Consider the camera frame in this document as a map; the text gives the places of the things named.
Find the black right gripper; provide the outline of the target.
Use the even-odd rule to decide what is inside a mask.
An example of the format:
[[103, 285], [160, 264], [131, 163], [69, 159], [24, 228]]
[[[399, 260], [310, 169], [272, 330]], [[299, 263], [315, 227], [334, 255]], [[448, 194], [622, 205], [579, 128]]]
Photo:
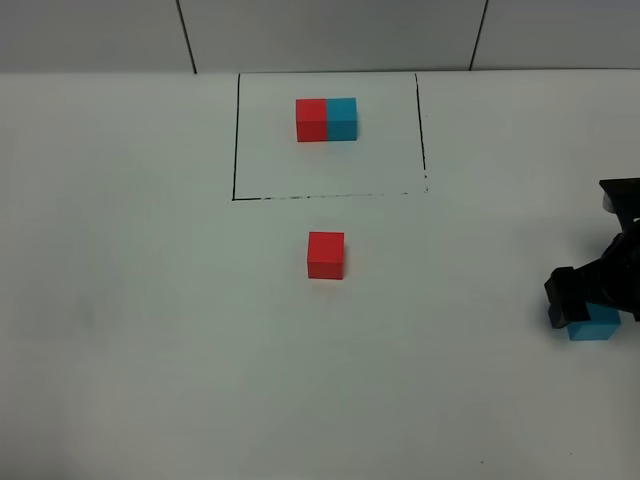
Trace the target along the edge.
[[618, 234], [599, 259], [577, 270], [556, 268], [544, 288], [553, 329], [589, 321], [585, 301], [629, 312], [638, 321], [639, 231]]

